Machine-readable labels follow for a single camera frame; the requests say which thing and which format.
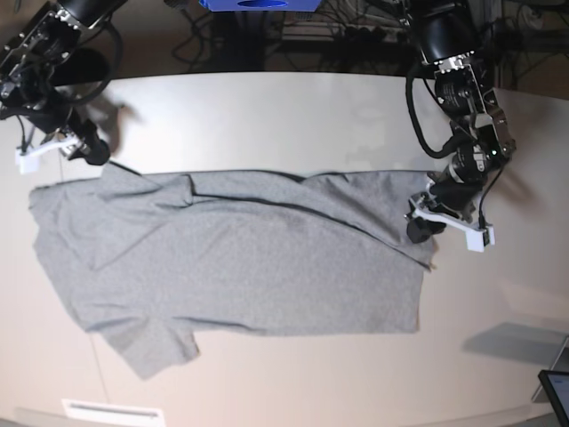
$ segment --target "white vent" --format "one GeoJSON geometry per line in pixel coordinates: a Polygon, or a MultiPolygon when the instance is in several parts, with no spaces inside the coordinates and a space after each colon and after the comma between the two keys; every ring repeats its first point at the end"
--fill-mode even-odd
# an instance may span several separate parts
{"type": "Polygon", "coordinates": [[[127,427],[166,427],[161,409],[103,405],[70,399],[63,399],[61,402],[68,418],[75,420],[127,427]]]}

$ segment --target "blue object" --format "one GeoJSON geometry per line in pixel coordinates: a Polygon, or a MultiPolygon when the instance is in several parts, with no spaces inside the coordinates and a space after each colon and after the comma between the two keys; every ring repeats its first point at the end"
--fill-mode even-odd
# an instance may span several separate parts
{"type": "Polygon", "coordinates": [[[313,12],[321,0],[199,0],[212,12],[294,11],[313,12]]]}

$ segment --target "white table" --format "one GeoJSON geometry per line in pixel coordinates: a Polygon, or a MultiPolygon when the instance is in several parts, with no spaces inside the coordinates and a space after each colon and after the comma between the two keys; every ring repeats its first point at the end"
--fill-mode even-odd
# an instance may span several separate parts
{"type": "MultiPolygon", "coordinates": [[[[425,134],[440,145],[448,124],[422,85],[416,92],[425,134]]],[[[127,106],[115,160],[141,173],[445,165],[422,153],[400,78],[151,77],[116,81],[107,96],[127,106]]],[[[161,407],[169,427],[490,427],[548,412],[529,402],[536,375],[569,332],[569,102],[519,93],[500,99],[519,150],[487,201],[498,245],[474,254],[459,231],[437,238],[418,334],[201,333],[199,360],[147,382],[99,336],[71,323],[31,247],[28,191],[100,169],[79,161],[60,170],[53,155],[40,173],[19,177],[18,126],[0,123],[0,416],[12,417],[15,407],[60,413],[61,398],[161,407]]]]}

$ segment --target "folded fabric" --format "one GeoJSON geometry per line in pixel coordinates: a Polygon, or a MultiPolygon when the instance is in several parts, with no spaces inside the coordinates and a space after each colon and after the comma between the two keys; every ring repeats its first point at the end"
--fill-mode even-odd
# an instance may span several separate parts
{"type": "Polygon", "coordinates": [[[411,333],[432,243],[405,234],[419,172],[142,176],[35,189],[35,249],[69,315],[148,378],[193,333],[411,333]]]}

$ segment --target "wires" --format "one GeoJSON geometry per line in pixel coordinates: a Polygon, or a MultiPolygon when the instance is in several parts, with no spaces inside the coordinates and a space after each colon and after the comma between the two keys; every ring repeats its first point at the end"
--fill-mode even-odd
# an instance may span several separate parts
{"type": "Polygon", "coordinates": [[[430,97],[433,99],[433,101],[438,105],[439,108],[441,108],[443,110],[443,112],[448,116],[448,113],[445,110],[445,107],[443,107],[439,102],[438,102],[438,98],[435,95],[435,93],[433,92],[433,90],[430,88],[429,84],[427,83],[427,79],[423,78],[423,84],[425,84],[425,87],[427,88],[427,91],[429,92],[430,97]]]}
{"type": "Polygon", "coordinates": [[[183,42],[174,46],[171,54],[175,60],[182,62],[184,64],[188,64],[189,65],[188,72],[191,72],[191,70],[195,67],[195,65],[197,64],[199,59],[204,54],[205,41],[210,40],[210,39],[208,39],[202,35],[202,29],[198,26],[198,24],[200,22],[202,22],[203,20],[205,20],[206,18],[208,18],[210,16],[210,13],[206,13],[205,15],[200,16],[197,20],[194,20],[191,17],[191,15],[188,13],[188,11],[186,11],[186,10],[181,10],[180,14],[189,22],[190,29],[191,29],[191,36],[188,37],[183,42]],[[197,38],[197,41],[199,43],[199,48],[198,48],[197,55],[194,57],[194,59],[189,60],[189,59],[186,59],[186,58],[183,58],[182,56],[180,56],[180,50],[183,49],[184,47],[190,45],[194,41],[194,39],[196,39],[196,38],[197,38]]]}
{"type": "Polygon", "coordinates": [[[325,2],[325,4],[330,7],[330,9],[332,10],[333,14],[336,16],[337,21],[339,22],[344,22],[344,21],[349,21],[349,16],[340,8],[338,7],[338,9],[336,9],[332,3],[332,1],[327,1],[325,2]],[[340,11],[342,11],[344,13],[344,16],[342,17],[340,15],[340,11]]]}
{"type": "MultiPolygon", "coordinates": [[[[331,8],[333,8],[333,11],[324,9],[326,6],[330,6],[330,4],[328,2],[322,2],[321,5],[317,8],[317,10],[315,12],[312,12],[313,16],[324,17],[326,18],[326,20],[312,20],[312,22],[315,25],[325,24],[328,28],[328,31],[330,32],[330,37],[333,39],[332,43],[336,43],[336,41],[341,37],[342,30],[345,31],[348,28],[348,25],[346,24],[345,21],[342,20],[342,17],[339,15],[339,12],[335,8],[333,8],[333,6],[331,6],[331,8]]],[[[286,22],[286,15],[287,13],[283,12],[282,21],[280,22],[281,31],[283,30],[283,28],[292,27],[299,23],[297,20],[293,22],[286,22]]],[[[283,55],[286,62],[291,66],[291,68],[294,71],[309,71],[311,69],[314,69],[315,71],[319,72],[325,71],[324,70],[324,66],[326,63],[325,54],[320,54],[320,58],[317,65],[301,68],[293,61],[293,58],[291,57],[289,52],[278,52],[278,47],[275,51],[273,51],[270,55],[268,55],[268,57],[273,56],[275,53],[283,55]]],[[[331,67],[332,64],[328,64],[328,67],[326,69],[329,70],[331,67]]]]}
{"type": "Polygon", "coordinates": [[[113,63],[111,64],[111,69],[107,73],[105,79],[99,83],[99,85],[95,90],[93,90],[91,93],[85,95],[82,98],[77,98],[74,100],[66,100],[65,103],[67,105],[84,105],[91,102],[92,100],[94,100],[95,98],[97,98],[99,95],[102,94],[102,92],[107,88],[108,84],[111,82],[113,78],[115,78],[116,73],[118,72],[121,60],[123,59],[123,50],[124,50],[123,38],[121,37],[120,33],[116,30],[113,23],[110,21],[105,24],[104,29],[107,30],[108,34],[111,36],[115,44],[115,58],[113,60],[113,63]]]}
{"type": "Polygon", "coordinates": [[[20,123],[20,128],[21,128],[21,145],[20,145],[20,149],[22,154],[26,154],[26,151],[28,150],[28,141],[26,139],[26,128],[24,127],[24,122],[21,121],[21,117],[20,116],[14,116],[18,119],[18,122],[20,123]]]}
{"type": "MultiPolygon", "coordinates": [[[[427,144],[427,141],[425,140],[425,136],[423,135],[423,131],[421,129],[421,123],[419,123],[419,118],[417,117],[417,111],[415,110],[415,101],[413,98],[413,82],[415,78],[418,77],[420,74],[421,74],[421,63],[415,62],[415,64],[411,67],[409,74],[407,74],[407,78],[405,80],[405,98],[407,100],[407,108],[409,109],[409,118],[411,118],[411,123],[413,125],[413,130],[417,135],[417,140],[419,140],[419,144],[421,145],[421,148],[423,149],[423,151],[425,151],[427,156],[433,158],[444,158],[452,154],[461,144],[463,144],[465,142],[465,138],[460,133],[456,133],[445,143],[445,145],[443,145],[443,148],[441,148],[439,151],[434,151],[427,144]]],[[[465,136],[469,137],[472,140],[475,140],[470,133],[466,132],[466,129],[463,129],[462,126],[459,127],[465,133],[465,136]]]]}
{"type": "Polygon", "coordinates": [[[488,196],[488,193],[490,192],[494,184],[498,181],[500,175],[502,174],[502,172],[504,172],[505,168],[506,168],[505,165],[501,167],[500,171],[496,174],[496,176],[494,176],[494,179],[492,180],[492,182],[490,182],[490,185],[486,187],[484,193],[482,194],[482,197],[480,198],[480,203],[478,204],[478,226],[480,229],[486,228],[486,218],[484,215],[484,210],[482,209],[484,207],[484,201],[486,199],[486,196],[488,196]]]}

